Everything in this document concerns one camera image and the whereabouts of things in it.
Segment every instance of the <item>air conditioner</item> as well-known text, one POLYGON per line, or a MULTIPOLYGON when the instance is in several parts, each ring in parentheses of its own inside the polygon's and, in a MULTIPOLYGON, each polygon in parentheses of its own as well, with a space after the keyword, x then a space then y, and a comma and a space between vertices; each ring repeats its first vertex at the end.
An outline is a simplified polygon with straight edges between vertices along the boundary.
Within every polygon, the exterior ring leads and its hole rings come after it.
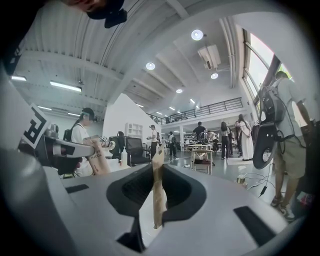
POLYGON ((220 55, 218 52, 217 45, 205 46, 198 50, 198 54, 204 61, 204 67, 208 70, 212 68, 217 68, 221 64, 220 55))

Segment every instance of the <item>white t-shirt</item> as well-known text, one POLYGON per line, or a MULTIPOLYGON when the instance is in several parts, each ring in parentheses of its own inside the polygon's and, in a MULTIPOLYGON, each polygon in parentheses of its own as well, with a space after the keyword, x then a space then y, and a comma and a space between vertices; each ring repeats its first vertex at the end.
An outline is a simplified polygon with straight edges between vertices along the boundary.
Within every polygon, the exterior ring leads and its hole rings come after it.
POLYGON ((158 140, 157 140, 157 130, 153 130, 153 131, 152 131, 151 137, 154 136, 154 135, 155 135, 155 138, 152 138, 152 139, 151 139, 151 142, 157 142, 157 141, 158 141, 158 140))
POLYGON ((170 135, 169 136, 169 143, 172 143, 172 138, 174 137, 174 135, 170 135))
MULTIPOLYGON (((72 129, 71 141, 74 143, 83 144, 83 139, 89 137, 86 128, 80 123, 76 124, 72 129)), ((76 176, 86 177, 92 175, 94 172, 86 157, 82 157, 80 168, 75 171, 76 176)))
POLYGON ((285 116, 282 122, 278 124, 278 129, 283 132, 284 137, 289 135, 295 135, 297 137, 302 136, 300 127, 295 120, 294 109, 292 107, 292 102, 298 103, 300 101, 304 102, 305 97, 299 90, 298 86, 288 78, 280 78, 272 85, 273 88, 277 87, 278 97, 285 103, 288 111, 285 111, 285 116))

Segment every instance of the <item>shorts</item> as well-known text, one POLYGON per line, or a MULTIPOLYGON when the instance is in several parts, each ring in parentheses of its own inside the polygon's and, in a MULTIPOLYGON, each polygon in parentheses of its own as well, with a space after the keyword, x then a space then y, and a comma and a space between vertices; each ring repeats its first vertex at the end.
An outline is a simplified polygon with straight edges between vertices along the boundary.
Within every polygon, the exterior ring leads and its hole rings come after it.
POLYGON ((287 172, 290 178, 299 179, 305 175, 306 171, 306 149, 301 147, 299 141, 305 147, 306 143, 302 136, 292 137, 285 142, 281 142, 277 146, 275 156, 273 159, 274 171, 287 172))

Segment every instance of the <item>white pillar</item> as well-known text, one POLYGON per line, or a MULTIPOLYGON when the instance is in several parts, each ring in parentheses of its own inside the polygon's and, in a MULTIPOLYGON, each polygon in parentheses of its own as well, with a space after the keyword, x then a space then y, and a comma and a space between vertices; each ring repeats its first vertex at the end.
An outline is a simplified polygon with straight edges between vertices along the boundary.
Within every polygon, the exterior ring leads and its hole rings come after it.
POLYGON ((180 125, 180 147, 181 147, 181 151, 183 151, 183 143, 185 143, 184 141, 184 126, 181 124, 180 125))

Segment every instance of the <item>woman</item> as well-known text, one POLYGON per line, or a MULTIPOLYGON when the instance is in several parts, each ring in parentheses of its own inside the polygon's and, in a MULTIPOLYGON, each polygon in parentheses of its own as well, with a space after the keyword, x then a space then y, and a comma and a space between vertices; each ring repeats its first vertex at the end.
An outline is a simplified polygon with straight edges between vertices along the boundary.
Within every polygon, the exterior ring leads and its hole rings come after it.
MULTIPOLYGON (((72 126, 72 134, 71 134, 71 141, 74 143, 83 144, 83 139, 89 137, 88 132, 85 127, 89 127, 95 118, 94 111, 89 108, 85 107, 81 115, 79 116, 78 120, 72 126)), ((82 163, 80 168, 78 168, 74 172, 76 177, 86 177, 91 176, 94 174, 94 171, 89 164, 89 161, 86 157, 82 158, 82 163)))
POLYGON ((227 127, 225 122, 221 123, 220 134, 221 134, 221 149, 222 156, 221 159, 225 159, 225 151, 226 151, 226 159, 229 159, 229 135, 230 130, 227 127))
POLYGON ((241 146, 243 161, 252 160, 254 157, 254 144, 251 137, 251 127, 244 119, 244 115, 239 115, 239 127, 242 133, 241 146))

